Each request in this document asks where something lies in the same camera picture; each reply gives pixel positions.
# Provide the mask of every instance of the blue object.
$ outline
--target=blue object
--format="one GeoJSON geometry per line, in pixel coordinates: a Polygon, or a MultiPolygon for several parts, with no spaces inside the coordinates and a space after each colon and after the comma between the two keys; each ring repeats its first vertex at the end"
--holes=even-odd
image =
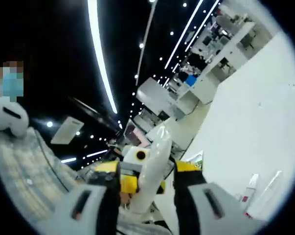
{"type": "Polygon", "coordinates": [[[185,82],[187,83],[187,85],[189,85],[190,87],[194,85],[194,83],[196,82],[197,78],[194,77],[193,75],[189,75],[187,77],[187,79],[185,80],[185,82]]]}

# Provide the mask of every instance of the white desk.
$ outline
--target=white desk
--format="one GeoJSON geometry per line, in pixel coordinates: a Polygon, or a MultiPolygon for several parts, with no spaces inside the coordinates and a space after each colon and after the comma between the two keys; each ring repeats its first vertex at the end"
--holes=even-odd
{"type": "MultiPolygon", "coordinates": [[[[295,50],[284,33],[220,84],[182,160],[201,150],[206,180],[232,195],[243,193],[252,174],[258,173],[257,198],[282,170],[274,197],[265,207],[255,203],[248,209],[259,219],[274,216],[295,181],[295,50]]],[[[169,187],[155,203],[173,234],[178,234],[173,194],[169,187]]]]}
{"type": "Polygon", "coordinates": [[[184,112],[184,110],[193,110],[197,104],[198,99],[203,104],[210,103],[217,91],[217,87],[220,83],[219,79],[211,73],[211,71],[218,65],[218,63],[226,58],[236,69],[239,69],[243,64],[248,61],[248,58],[237,47],[238,43],[249,33],[249,31],[255,26],[254,22],[245,23],[237,34],[224,46],[224,48],[216,55],[212,62],[208,64],[201,72],[201,75],[197,78],[195,84],[179,95],[176,100],[177,106],[184,112]],[[191,91],[195,97],[191,97],[189,93],[191,91]],[[187,102],[184,97],[188,96],[191,102],[187,102]]]}

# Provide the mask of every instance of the black ceiling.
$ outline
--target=black ceiling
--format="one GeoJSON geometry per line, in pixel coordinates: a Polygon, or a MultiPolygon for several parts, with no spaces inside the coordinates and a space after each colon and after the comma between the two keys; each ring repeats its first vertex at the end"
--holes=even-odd
{"type": "MultiPolygon", "coordinates": [[[[70,165],[73,168],[86,164],[82,160],[86,154],[107,148],[98,138],[114,137],[120,130],[117,121],[125,126],[130,110],[134,116],[143,107],[132,92],[137,90],[134,75],[139,43],[143,41],[151,4],[148,0],[97,1],[103,54],[118,114],[112,112],[94,54],[87,0],[0,3],[0,64],[24,60],[24,97],[18,101],[32,117],[32,124],[49,142],[56,129],[46,127],[48,120],[61,123],[72,116],[85,123],[81,135],[68,146],[51,146],[61,159],[77,156],[78,161],[70,165]]],[[[203,1],[189,29],[200,25],[206,15],[203,10],[209,11],[214,2],[203,1]]],[[[156,79],[172,76],[170,68],[177,63],[176,55],[186,55],[183,43],[167,70],[164,66],[197,3],[198,0],[158,0],[139,85],[153,74],[156,79]]]]}

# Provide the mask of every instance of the blue face mask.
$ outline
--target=blue face mask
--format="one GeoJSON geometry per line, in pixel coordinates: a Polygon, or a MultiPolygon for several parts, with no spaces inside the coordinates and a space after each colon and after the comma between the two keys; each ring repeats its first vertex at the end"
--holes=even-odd
{"type": "Polygon", "coordinates": [[[23,72],[6,72],[0,81],[0,96],[9,96],[11,102],[16,102],[18,96],[23,96],[23,72]]]}

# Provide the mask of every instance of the plaid cloth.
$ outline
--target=plaid cloth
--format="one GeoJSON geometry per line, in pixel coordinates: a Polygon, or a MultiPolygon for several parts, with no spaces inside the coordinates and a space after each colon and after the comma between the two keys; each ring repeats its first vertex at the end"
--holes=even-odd
{"type": "MultiPolygon", "coordinates": [[[[32,127],[23,139],[0,131],[0,178],[16,208],[33,227],[50,218],[57,201],[78,186],[77,177],[78,172],[61,163],[32,127]]],[[[119,215],[117,228],[127,235],[171,234],[161,226],[135,223],[123,215],[119,215]]]]}

